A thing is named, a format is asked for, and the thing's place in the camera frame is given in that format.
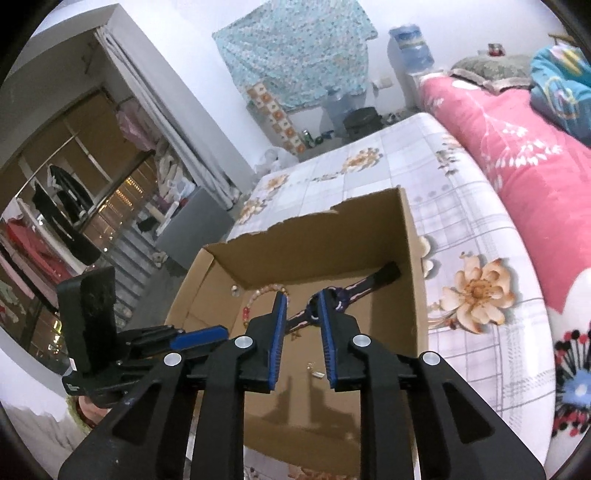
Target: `bed sheet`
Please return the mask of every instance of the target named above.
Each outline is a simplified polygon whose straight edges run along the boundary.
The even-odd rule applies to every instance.
[[[591,423],[591,150],[536,113],[527,90],[495,96],[438,77],[421,91],[498,192],[538,275],[557,372],[552,476]]]
[[[431,115],[414,115],[264,177],[229,239],[397,185],[406,189],[418,234],[432,244],[428,258],[435,268],[426,279],[428,304],[441,298],[443,287],[453,286],[463,252],[485,261],[500,257],[512,271],[518,299],[506,311],[505,325],[491,324],[482,335],[431,330],[429,347],[443,355],[544,462],[555,380],[540,286],[499,197],[471,156]],[[287,465],[256,452],[246,452],[245,465],[259,478],[289,478]]]

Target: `blue water jug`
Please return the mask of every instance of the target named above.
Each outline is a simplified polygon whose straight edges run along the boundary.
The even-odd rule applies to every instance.
[[[333,124],[336,136],[346,138],[347,131],[343,122],[355,110],[351,95],[331,87],[326,92],[326,97],[322,101],[322,107],[324,107]]]
[[[390,30],[390,36],[396,40],[402,55],[402,62],[409,73],[424,72],[433,67],[435,61],[431,50],[417,25],[403,25]]]

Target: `gray curtain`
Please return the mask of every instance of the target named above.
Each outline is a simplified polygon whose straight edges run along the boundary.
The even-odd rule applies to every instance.
[[[232,199],[236,196],[237,189],[229,184],[217,164],[199,156],[190,139],[184,135],[181,126],[173,125],[173,116],[159,97],[158,92],[145,80],[141,69],[137,68],[137,64],[141,64],[141,61],[134,61],[130,58],[106,27],[98,28],[95,36],[139,104],[187,167],[195,183],[199,187],[205,188],[226,209],[231,208]],[[143,60],[145,60],[145,64],[149,65],[149,59]]]

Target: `pink blanket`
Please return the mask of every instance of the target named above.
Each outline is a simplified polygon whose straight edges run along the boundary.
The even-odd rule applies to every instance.
[[[534,112],[527,90],[435,77],[421,91],[498,192],[538,275],[557,366],[551,476],[591,426],[591,150]]]

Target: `bracelet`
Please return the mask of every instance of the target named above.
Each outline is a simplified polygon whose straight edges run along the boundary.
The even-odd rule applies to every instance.
[[[289,306],[290,296],[287,293],[287,289],[283,285],[278,284],[278,283],[272,283],[271,285],[267,285],[266,287],[259,288],[256,292],[254,292],[252,294],[250,300],[248,300],[248,303],[246,304],[246,307],[244,307],[242,309],[242,323],[244,324],[244,328],[248,327],[248,322],[250,321],[250,317],[251,317],[251,307],[252,307],[252,304],[254,303],[254,301],[258,297],[260,297],[261,295],[264,295],[265,293],[269,293],[270,291],[283,293],[283,295],[285,295],[285,299],[287,301],[287,306]]]

